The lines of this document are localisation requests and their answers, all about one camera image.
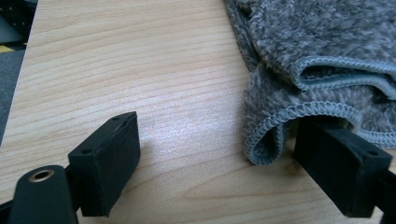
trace gray towel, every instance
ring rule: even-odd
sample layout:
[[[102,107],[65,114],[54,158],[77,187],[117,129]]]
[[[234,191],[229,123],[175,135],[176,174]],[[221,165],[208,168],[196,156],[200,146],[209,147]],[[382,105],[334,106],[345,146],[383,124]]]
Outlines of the gray towel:
[[[290,124],[332,116],[396,148],[396,2],[226,0],[250,70],[245,152],[281,154]]]

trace gray carpet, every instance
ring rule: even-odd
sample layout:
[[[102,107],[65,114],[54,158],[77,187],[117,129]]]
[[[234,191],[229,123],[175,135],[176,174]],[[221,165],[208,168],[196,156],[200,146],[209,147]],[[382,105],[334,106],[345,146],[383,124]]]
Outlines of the gray carpet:
[[[0,146],[21,70],[24,50],[0,53]]]

